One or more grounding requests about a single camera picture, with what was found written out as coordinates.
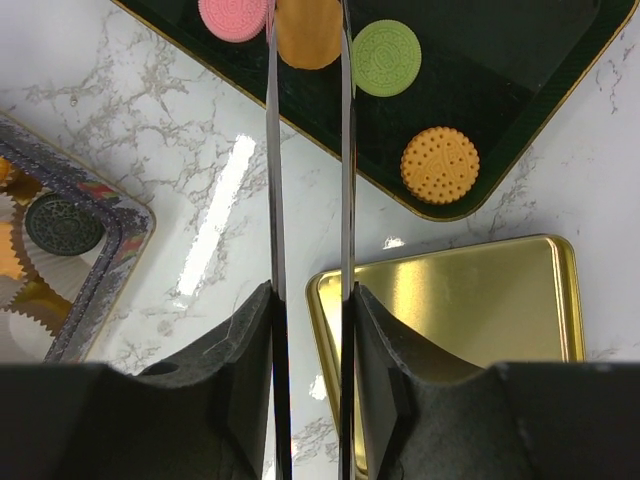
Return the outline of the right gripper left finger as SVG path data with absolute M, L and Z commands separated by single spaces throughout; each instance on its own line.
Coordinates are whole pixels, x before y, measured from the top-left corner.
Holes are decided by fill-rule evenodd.
M 256 479 L 271 382 L 271 286 L 127 375 L 103 363 L 1 369 L 5 479 Z

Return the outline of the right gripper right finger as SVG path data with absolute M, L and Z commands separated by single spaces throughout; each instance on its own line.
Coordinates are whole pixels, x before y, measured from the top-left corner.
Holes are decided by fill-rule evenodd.
M 357 376 L 372 479 L 635 479 L 639 367 L 479 368 L 354 292 Z

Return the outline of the metal tongs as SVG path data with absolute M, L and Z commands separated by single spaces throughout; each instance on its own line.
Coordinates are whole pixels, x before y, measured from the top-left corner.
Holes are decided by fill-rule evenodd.
M 341 32 L 341 357 L 339 402 L 340 479 L 356 477 L 355 431 L 355 197 L 356 197 L 356 85 L 352 78 L 352 32 L 349 3 L 343 1 Z M 280 142 L 278 47 L 275 3 L 268 3 L 268 71 L 266 90 L 266 145 L 271 247 L 271 301 L 275 472 L 291 479 L 290 371 L 286 307 L 283 180 Z

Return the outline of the square gold cookie tin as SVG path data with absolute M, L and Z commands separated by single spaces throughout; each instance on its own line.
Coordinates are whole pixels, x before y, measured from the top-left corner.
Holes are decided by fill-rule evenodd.
M 150 209 L 8 114 L 1 116 L 5 361 L 81 362 L 155 227 Z

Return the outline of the black sandwich cookie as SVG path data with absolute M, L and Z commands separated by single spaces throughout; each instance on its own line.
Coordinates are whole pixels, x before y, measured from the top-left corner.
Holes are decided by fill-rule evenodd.
M 40 249 L 56 256 L 79 256 L 98 245 L 105 228 L 100 220 L 57 193 L 46 193 L 27 208 L 26 233 Z

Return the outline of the orange swirl cookie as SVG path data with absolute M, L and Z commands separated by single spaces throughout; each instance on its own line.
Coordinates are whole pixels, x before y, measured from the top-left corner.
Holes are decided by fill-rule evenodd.
M 13 280 L 21 280 L 23 270 L 11 243 L 11 224 L 1 223 L 0 228 L 0 274 Z

